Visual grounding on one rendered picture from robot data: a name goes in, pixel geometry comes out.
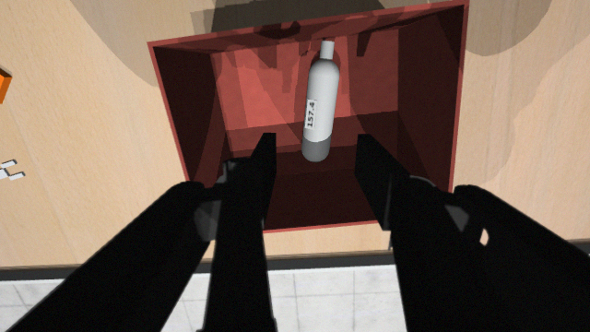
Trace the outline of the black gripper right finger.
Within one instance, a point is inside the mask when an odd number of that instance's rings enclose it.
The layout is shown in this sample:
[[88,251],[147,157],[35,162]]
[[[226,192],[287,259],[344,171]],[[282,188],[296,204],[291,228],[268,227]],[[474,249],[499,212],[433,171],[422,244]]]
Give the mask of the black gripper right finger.
[[391,232],[407,332],[590,332],[590,255],[486,189],[410,175],[371,134],[354,174]]

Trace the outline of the dark red open box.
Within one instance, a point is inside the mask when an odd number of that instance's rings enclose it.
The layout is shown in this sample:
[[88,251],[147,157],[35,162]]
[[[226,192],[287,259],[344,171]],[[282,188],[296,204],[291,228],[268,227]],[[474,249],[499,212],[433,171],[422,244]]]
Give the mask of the dark red open box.
[[[453,192],[469,0],[401,6],[160,41],[147,47],[185,181],[276,133],[263,233],[378,223],[354,174],[371,134],[411,174]],[[309,70],[321,41],[339,69],[330,150],[301,152]]]

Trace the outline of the grey open-end spanner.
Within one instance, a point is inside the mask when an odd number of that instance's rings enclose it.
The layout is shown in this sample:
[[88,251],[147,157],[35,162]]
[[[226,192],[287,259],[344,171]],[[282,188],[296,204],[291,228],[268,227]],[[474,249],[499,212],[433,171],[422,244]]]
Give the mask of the grey open-end spanner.
[[15,165],[15,164],[18,164],[18,163],[16,162],[16,160],[12,160],[12,161],[10,161],[10,162],[7,162],[7,163],[4,163],[4,164],[1,164],[1,167],[2,167],[3,169],[2,169],[2,170],[0,170],[0,179],[6,178],[6,177],[8,177],[8,176],[9,176],[9,179],[10,179],[10,180],[14,180],[14,179],[17,179],[17,178],[20,178],[20,177],[26,176],[26,174],[25,174],[24,172],[21,172],[21,173],[18,173],[18,174],[12,175],[12,176],[11,176],[11,175],[8,173],[8,171],[6,170],[6,167],[9,167],[9,166],[12,166],[12,165]]

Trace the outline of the grey gas cylinder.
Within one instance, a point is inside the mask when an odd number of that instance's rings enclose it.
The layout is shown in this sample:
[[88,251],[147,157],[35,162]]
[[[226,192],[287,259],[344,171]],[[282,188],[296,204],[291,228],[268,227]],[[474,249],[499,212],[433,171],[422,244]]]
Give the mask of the grey gas cylinder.
[[331,61],[334,46],[321,41],[321,59],[309,70],[301,152],[311,162],[324,160],[330,150],[339,82],[339,69]]

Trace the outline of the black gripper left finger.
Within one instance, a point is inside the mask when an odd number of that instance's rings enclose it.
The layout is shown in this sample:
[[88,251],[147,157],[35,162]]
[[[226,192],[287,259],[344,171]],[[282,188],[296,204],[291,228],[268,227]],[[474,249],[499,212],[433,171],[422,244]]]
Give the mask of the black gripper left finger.
[[169,188],[6,332],[161,332],[215,239],[195,332],[278,332],[263,235],[276,133],[222,166],[213,187]]

